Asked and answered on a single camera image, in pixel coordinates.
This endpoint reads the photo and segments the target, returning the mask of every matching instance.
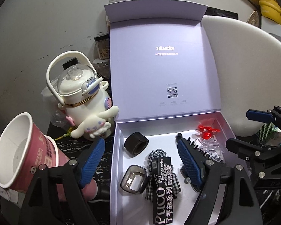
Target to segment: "red plastic object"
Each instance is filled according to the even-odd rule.
[[[208,140],[213,137],[215,132],[220,132],[219,129],[213,129],[212,127],[204,127],[203,125],[199,125],[198,129],[202,131],[202,138],[205,140]]]

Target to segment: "rolled black velcro strap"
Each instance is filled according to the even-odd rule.
[[[140,154],[148,145],[149,140],[140,132],[135,132],[126,139],[124,143],[125,149],[133,156]]]

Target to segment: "black marble tabletop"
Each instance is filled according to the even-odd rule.
[[[53,126],[51,123],[48,128],[47,135],[52,137],[53,139],[57,139],[58,137],[65,134],[61,128]],[[110,176],[111,176],[111,158],[112,158],[112,148],[113,148],[114,136],[111,135],[107,139],[105,139],[105,151],[101,158],[101,161],[96,169],[94,174],[94,179],[96,182],[100,183],[101,186],[104,186],[106,189],[110,189]],[[81,137],[79,139],[73,139],[70,137],[64,137],[56,141],[57,147],[67,155],[69,158],[77,158],[80,153],[88,149],[92,144],[91,141],[86,140]],[[68,211],[68,206],[66,203],[61,204],[64,215],[67,219],[67,225],[74,225],[70,216],[66,216],[66,214],[70,214]],[[97,202],[97,203],[89,203],[89,206],[96,217],[96,220],[99,224],[109,225],[109,202]]]

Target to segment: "black box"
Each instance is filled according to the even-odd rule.
[[[170,157],[152,159],[153,223],[173,222],[173,175]]]

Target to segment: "transparent dome lid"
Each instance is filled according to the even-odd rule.
[[[73,65],[62,72],[57,81],[59,95],[65,96],[81,90],[89,78],[95,78],[95,71],[85,64]]]

